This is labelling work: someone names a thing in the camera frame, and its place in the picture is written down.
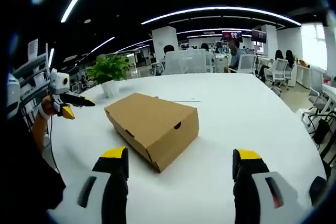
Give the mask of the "person's left hand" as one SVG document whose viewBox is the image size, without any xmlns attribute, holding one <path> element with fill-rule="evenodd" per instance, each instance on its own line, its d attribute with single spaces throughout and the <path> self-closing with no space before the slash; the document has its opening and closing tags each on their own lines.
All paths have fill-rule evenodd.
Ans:
<svg viewBox="0 0 336 224">
<path fill-rule="evenodd" d="M 56 110 L 53 105 L 53 101 L 50 95 L 44 97 L 41 101 L 41 107 L 44 113 L 48 116 L 52 116 L 56 114 Z"/>
</svg>

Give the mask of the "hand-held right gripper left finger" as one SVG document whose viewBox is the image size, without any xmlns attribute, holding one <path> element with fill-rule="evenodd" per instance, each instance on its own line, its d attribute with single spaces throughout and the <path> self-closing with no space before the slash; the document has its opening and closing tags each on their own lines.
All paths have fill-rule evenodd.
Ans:
<svg viewBox="0 0 336 224">
<path fill-rule="evenodd" d="M 110 149 L 64 189 L 62 201 L 48 215 L 53 223 L 126 223 L 128 178 L 128 149 Z"/>
</svg>

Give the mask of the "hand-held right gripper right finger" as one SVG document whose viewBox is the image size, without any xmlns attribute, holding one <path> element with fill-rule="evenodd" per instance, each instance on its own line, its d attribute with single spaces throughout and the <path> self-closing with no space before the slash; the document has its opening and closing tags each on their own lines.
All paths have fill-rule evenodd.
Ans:
<svg viewBox="0 0 336 224">
<path fill-rule="evenodd" d="M 234 149 L 232 165 L 235 223 L 302 223 L 309 215 L 290 181 L 258 153 Z"/>
</svg>

